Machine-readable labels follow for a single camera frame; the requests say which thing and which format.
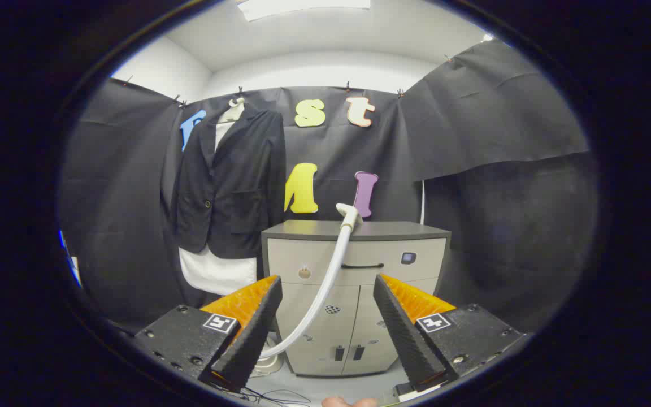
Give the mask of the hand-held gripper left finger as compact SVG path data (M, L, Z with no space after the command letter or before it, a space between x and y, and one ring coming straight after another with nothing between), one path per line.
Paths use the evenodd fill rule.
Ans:
M240 392L261 356L282 298L281 278L268 276L201 308L178 305L134 339L176 374Z

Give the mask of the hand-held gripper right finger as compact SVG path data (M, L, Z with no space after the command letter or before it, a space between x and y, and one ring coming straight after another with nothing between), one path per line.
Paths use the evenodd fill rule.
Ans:
M530 339L478 304L458 308L385 274L373 298L416 391L468 377Z

